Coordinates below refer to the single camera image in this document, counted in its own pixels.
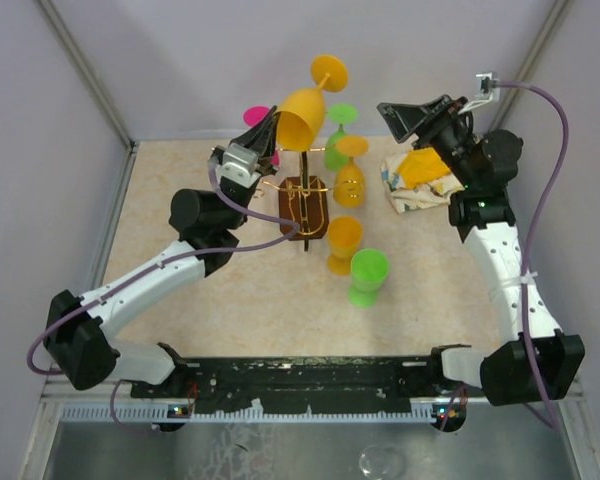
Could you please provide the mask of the pink wine glass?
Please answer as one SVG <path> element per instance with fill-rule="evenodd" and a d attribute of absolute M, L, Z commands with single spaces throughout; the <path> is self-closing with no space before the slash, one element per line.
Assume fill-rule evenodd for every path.
<path fill-rule="evenodd" d="M 254 127 L 257 125 L 269 112 L 270 108 L 267 106 L 257 105 L 248 108 L 243 113 L 243 121 L 246 126 Z M 271 164 L 278 168 L 280 165 L 279 152 L 276 151 L 271 159 Z"/>

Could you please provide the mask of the orange wine glass front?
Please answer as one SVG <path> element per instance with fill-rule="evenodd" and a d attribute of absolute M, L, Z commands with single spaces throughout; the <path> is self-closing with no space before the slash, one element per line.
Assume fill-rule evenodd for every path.
<path fill-rule="evenodd" d="M 277 142 L 291 151 L 307 151 L 326 116 L 325 92 L 339 92 L 348 84 L 348 70 L 338 57 L 322 54 L 310 66 L 313 85 L 294 91 L 277 108 Z"/>

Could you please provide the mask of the green wine glass back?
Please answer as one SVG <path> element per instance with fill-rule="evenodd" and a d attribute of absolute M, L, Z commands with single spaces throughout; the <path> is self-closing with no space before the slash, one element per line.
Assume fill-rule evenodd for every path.
<path fill-rule="evenodd" d="M 348 135 L 345 131 L 345 127 L 357 120 L 358 111 L 356 107 L 351 104 L 334 104 L 328 109 L 327 118 L 337 126 L 337 129 L 329 136 L 326 142 L 324 165 L 328 170 L 337 172 L 348 162 L 348 157 L 341 154 L 336 148 L 336 145 L 340 139 Z"/>

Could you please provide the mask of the green wine glass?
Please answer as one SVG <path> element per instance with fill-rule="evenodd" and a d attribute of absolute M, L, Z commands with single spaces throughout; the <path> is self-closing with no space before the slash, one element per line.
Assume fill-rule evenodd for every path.
<path fill-rule="evenodd" d="M 351 104 L 334 104 L 328 109 L 327 118 L 337 126 L 337 129 L 329 136 L 326 142 L 324 165 L 328 170 L 337 172 L 348 162 L 348 157 L 341 154 L 336 148 L 336 145 L 340 139 L 348 135 L 345 131 L 345 127 L 357 120 L 358 111 L 356 107 Z"/>
<path fill-rule="evenodd" d="M 364 308 L 374 305 L 389 271 L 389 261 L 384 252 L 371 248 L 358 251 L 351 260 L 349 301 Z"/>

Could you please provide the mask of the green wine glass front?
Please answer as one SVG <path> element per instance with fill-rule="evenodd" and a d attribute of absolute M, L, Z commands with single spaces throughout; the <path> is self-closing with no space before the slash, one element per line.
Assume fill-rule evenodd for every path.
<path fill-rule="evenodd" d="M 349 301 L 364 308 L 374 305 L 389 271 L 389 261 L 384 252 L 371 248 L 358 251 L 351 260 Z"/>

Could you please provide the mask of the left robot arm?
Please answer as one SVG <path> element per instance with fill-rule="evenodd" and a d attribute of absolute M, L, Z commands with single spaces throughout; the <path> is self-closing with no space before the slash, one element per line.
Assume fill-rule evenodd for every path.
<path fill-rule="evenodd" d="M 154 385 L 164 395 L 181 394 L 188 373 L 167 345 L 121 341 L 120 331 L 174 291 L 200 281 L 230 260 L 234 232 L 247 220 L 257 183 L 275 173 L 278 118 L 274 109 L 228 146 L 213 149 L 210 191 L 181 189 L 171 200 L 169 223 L 178 233 L 165 250 L 123 277 L 79 296 L 65 290 L 50 305 L 50 335 L 43 344 L 78 391 L 106 380 Z"/>

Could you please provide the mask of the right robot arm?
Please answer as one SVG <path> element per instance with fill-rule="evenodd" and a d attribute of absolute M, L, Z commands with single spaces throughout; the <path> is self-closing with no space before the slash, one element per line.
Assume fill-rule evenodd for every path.
<path fill-rule="evenodd" d="M 580 336 L 563 332 L 523 259 L 507 192 L 523 141 L 503 129 L 476 136 L 467 102 L 442 95 L 420 105 L 377 106 L 397 142 L 433 148 L 460 181 L 461 190 L 450 197 L 449 223 L 477 263 L 497 314 L 501 346 L 491 354 L 461 344 L 433 348 L 427 384 L 446 396 L 464 383 L 494 406 L 561 400 L 585 347 Z"/>

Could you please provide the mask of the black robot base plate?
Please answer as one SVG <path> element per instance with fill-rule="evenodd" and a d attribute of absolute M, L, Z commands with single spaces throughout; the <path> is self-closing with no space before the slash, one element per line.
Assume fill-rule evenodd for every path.
<path fill-rule="evenodd" d="M 159 385 L 133 381 L 131 396 L 190 400 L 200 414 L 239 412 L 255 400 L 274 415 L 392 414 L 459 386 L 429 355 L 189 357 Z"/>

